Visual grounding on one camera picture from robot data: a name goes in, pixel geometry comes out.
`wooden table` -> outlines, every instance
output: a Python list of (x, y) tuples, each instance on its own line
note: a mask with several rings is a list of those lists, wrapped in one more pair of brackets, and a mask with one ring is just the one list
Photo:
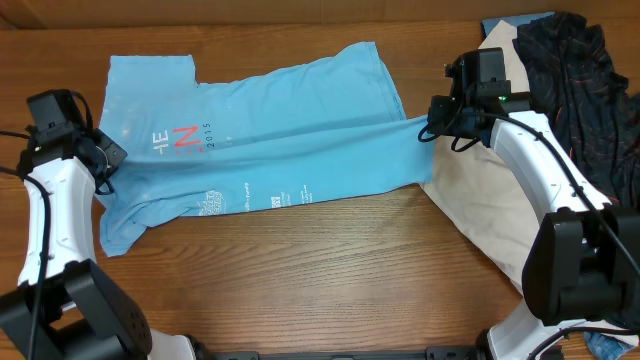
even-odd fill
[[(598, 20), (621, 74), (640, 89), (640, 21)], [(165, 27), (0, 32), (0, 128), (32, 122), (25, 98), (70, 88), (101, 112), (109, 56), (193, 54), (197, 80), (228, 82), (376, 41), (408, 116), (447, 94), (443, 64), (476, 48), (478, 22)], [(3, 138), (0, 164), (24, 142)], [(23, 185), (0, 176), (0, 293), (15, 287), (27, 244)], [(102, 209), (94, 206), (98, 228)], [(96, 249), (100, 249), (96, 235)], [(520, 296), (417, 186), (385, 195), (243, 215), (178, 219), (147, 231), (102, 268), (153, 328), (215, 351), (422, 349), (471, 344)], [(581, 336), (564, 343), (588, 357)], [(0, 338), (0, 358), (18, 359)]]

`folded t-shirt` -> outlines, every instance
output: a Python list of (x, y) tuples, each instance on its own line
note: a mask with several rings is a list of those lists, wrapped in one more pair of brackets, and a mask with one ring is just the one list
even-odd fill
[(99, 197), (107, 255), (178, 216), (279, 208), (430, 181), (426, 118), (406, 120), (373, 43), (229, 84), (190, 56), (111, 59), (100, 123), (127, 152)]

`crumpled black fabric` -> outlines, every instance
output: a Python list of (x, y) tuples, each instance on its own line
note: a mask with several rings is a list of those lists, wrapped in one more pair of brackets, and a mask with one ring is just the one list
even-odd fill
[(602, 28), (586, 24), (559, 12), (519, 26), (514, 46), (534, 110), (547, 115), (578, 169), (614, 204), (637, 206), (640, 95), (626, 95), (629, 81), (615, 73)]

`black garment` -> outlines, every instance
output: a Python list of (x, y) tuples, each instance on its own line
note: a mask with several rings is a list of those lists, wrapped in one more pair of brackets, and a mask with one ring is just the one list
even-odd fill
[(640, 191), (640, 95), (615, 73), (599, 25), (571, 13), (518, 27), (514, 46), (544, 112), (578, 169), (613, 203), (635, 206)]

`blue cloth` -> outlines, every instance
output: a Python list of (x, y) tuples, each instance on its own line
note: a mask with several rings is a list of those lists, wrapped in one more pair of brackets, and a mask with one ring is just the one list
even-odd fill
[(633, 349), (633, 346), (600, 333), (585, 332), (584, 341), (591, 353), (599, 360), (618, 360)]
[(540, 14), (518, 15), (518, 16), (508, 16), (503, 18), (486, 19), (486, 20), (482, 20), (482, 31), (484, 32), (484, 36), (487, 37), (491, 33), (493, 28), (495, 28), (496, 25), (498, 25), (500, 20), (504, 20), (505, 22), (507, 22), (507, 24), (511, 26), (518, 27), (520, 25), (529, 24), (533, 20), (538, 20), (543, 17), (551, 16), (553, 14), (554, 12), (551, 11), (551, 12), (540, 13)]
[(178, 216), (378, 194), (430, 181), (426, 117), (407, 120), (375, 44), (229, 84), (191, 56), (111, 58), (102, 129), (127, 152), (100, 240), (124, 254)]

